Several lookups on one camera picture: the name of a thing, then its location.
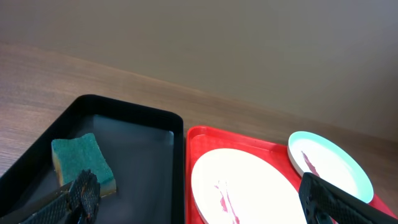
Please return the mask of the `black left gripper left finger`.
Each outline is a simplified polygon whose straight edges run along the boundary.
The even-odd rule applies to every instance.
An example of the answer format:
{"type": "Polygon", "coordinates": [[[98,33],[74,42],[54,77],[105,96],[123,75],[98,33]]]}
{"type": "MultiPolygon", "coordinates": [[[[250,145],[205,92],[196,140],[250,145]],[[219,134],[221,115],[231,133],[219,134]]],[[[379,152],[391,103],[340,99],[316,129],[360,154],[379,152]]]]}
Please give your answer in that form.
{"type": "Polygon", "coordinates": [[[39,211],[31,214],[23,224],[94,223],[100,205],[100,183],[90,170],[83,170],[68,190],[39,211]]]}

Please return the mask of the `white plate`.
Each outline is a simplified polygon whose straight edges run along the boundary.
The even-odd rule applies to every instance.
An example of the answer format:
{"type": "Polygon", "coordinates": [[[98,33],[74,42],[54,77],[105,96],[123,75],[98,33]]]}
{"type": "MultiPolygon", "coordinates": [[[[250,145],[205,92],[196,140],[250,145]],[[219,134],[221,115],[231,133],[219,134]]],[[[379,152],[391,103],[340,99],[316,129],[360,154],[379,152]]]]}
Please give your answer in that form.
{"type": "Polygon", "coordinates": [[[294,186],[272,165],[248,152],[205,153],[193,166],[191,187],[205,223],[306,222],[294,186]]]}

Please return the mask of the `green yellow sponge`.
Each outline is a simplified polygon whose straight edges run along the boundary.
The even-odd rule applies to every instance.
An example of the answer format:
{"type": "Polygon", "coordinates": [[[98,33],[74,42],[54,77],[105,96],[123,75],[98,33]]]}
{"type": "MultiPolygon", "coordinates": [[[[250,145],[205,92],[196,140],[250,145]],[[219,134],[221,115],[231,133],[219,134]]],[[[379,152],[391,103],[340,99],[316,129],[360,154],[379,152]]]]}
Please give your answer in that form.
{"type": "Polygon", "coordinates": [[[114,174],[93,133],[74,139],[54,139],[51,148],[59,185],[66,185],[77,179],[81,171],[90,170],[96,175],[102,197],[117,191],[114,174]]]}

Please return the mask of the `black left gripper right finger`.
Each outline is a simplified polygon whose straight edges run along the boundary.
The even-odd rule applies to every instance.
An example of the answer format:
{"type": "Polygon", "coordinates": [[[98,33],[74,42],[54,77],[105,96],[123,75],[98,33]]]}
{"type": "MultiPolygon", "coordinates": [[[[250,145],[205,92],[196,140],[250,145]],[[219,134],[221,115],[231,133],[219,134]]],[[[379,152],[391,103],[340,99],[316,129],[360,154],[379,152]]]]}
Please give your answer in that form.
{"type": "Polygon", "coordinates": [[[397,219],[306,172],[299,198],[308,224],[397,224],[397,219]]]}

